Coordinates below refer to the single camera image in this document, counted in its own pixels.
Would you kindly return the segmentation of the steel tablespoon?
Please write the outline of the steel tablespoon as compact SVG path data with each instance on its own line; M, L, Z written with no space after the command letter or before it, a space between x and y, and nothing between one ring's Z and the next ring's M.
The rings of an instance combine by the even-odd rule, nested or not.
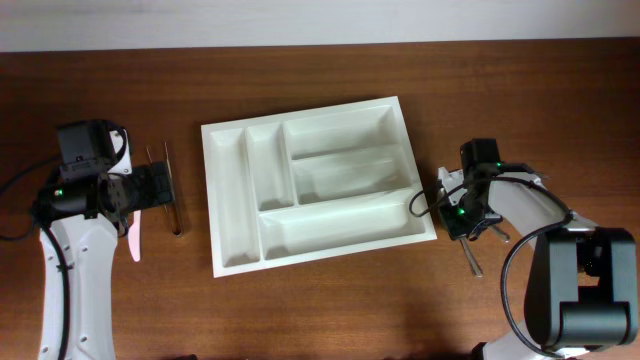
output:
M466 238L461 238L460 239L460 244L462 246L464 255L469 263L470 269L471 269L471 273L473 274L474 277L476 278L482 278L483 277L483 270L480 267L478 261L476 260L470 246L469 246L469 242Z

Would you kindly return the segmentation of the steel fork tines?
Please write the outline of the steel fork tines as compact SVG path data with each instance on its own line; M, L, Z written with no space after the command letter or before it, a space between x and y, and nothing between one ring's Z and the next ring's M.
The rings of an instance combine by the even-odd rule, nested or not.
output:
M510 242L510 236L505 231L500 229L497 225L491 225L490 229L496 234L498 238L501 239L502 242L504 243Z

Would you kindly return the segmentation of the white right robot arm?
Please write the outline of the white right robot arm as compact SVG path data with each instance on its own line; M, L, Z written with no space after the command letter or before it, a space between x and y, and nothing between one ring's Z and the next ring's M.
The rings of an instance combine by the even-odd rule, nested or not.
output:
M525 166L500 162L438 171L438 211L454 240L468 243L506 220L521 234L500 275L511 328L478 344L475 359L573 359L632 343L639 332L636 242L571 210ZM525 246L533 258L524 320L514 319L508 276Z

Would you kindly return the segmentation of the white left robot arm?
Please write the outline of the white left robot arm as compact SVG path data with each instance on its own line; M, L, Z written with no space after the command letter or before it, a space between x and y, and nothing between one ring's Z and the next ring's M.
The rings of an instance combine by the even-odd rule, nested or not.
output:
M167 162L65 181L54 169L32 206L45 261L41 359L112 359L118 240L141 258L141 214L175 201Z

